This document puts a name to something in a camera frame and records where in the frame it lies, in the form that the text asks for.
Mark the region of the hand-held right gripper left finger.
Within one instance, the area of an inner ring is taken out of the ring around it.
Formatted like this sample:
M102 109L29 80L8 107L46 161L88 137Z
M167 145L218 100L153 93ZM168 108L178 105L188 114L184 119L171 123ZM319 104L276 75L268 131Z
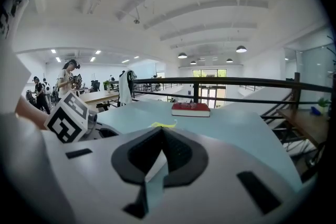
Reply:
M43 132L47 153L66 191L97 198L100 208L115 214L115 222L163 224L158 201L149 208L146 175L161 151L161 127L151 127L109 138L62 143Z

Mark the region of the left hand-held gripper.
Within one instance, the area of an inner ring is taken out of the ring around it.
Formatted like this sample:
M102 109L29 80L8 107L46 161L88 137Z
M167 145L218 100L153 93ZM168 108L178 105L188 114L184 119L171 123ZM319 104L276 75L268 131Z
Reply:
M63 143L97 140L118 135L112 127L97 121L97 112L74 93L68 92L51 111L44 126Z

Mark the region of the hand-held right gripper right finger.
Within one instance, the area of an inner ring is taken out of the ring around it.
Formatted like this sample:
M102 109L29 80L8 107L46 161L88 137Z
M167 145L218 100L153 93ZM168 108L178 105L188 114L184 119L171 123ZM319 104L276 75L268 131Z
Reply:
M165 189L162 200L149 213L150 224L276 224L278 209L264 214L237 175L253 172L283 207L302 189L297 170L285 175L239 146L181 130L201 144L208 165L201 176L183 187Z

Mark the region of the white paperback booklet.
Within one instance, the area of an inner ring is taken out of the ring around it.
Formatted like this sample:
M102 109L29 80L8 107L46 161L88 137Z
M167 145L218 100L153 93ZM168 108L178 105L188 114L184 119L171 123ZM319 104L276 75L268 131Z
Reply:
M177 120L174 120L173 124L164 124L160 122L154 122L150 125L150 127L166 127L166 128L174 128L177 125Z

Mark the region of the person's left forearm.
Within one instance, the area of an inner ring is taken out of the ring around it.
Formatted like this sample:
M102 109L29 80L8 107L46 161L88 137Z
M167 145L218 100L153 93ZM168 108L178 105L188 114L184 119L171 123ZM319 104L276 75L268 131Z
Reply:
M15 113L32 121L40 130L47 130L44 123L46 122L48 115L30 104L22 96L20 96L18 100Z

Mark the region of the red hardcover book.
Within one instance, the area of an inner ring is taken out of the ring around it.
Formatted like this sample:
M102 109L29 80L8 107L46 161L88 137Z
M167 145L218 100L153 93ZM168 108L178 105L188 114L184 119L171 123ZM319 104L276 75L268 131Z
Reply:
M181 109L178 102L172 105L172 115L174 116L209 117L210 112L210 108L204 103L198 103L196 109Z

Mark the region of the light wooden desk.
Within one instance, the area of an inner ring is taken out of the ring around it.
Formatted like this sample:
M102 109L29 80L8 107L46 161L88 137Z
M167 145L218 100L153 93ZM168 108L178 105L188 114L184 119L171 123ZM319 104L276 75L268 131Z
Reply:
M106 106L108 103L112 103L117 101L119 93L117 91L97 91L97 92L89 92L83 93L79 95L79 98L86 103L89 109L96 112L108 111L109 106Z

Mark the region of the white garment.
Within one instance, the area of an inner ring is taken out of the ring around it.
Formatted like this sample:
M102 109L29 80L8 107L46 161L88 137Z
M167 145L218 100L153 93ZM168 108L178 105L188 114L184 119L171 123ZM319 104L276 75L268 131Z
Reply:
M119 76L119 98L120 106L132 102L133 81L137 79L137 75L131 69L124 71Z

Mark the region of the glass entrance door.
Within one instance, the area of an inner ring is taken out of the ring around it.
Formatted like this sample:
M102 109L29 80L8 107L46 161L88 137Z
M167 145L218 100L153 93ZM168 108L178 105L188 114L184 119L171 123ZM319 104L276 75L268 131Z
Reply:
M193 77L227 77L226 69L199 69L193 70ZM226 85L224 84L200 84L198 89L199 97L207 98L225 98ZM201 103L205 103L211 109L221 108L225 105L223 100L201 99Z

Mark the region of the black metal railing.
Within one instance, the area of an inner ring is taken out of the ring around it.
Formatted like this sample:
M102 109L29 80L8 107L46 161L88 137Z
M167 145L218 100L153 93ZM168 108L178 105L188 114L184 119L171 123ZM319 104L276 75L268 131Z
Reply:
M164 93L163 91L169 86L189 86L186 94ZM274 100L268 97L259 99L251 98L231 98L231 97L210 97L202 96L202 89L209 86L211 90L226 90L228 86L245 86L255 90L255 92L264 89L287 89L289 92L283 98ZM310 91L317 93L326 93L330 97L336 95L336 89L315 84L302 83L299 80L274 80L274 79L258 79L258 78L242 78L242 77L179 77L179 78L157 78L157 79L140 79L134 80L131 96L136 98L143 94L167 96L188 99L192 102L206 101L223 101L229 103L248 103L248 104L270 104L270 110L278 107L302 105L315 105L317 101L301 101L302 91Z

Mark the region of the person's printed white shirt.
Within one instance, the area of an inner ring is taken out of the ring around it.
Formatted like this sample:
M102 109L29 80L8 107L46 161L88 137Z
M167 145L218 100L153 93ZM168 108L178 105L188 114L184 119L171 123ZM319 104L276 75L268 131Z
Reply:
M0 5L0 40L8 39L18 27L18 23L29 0L4 0Z

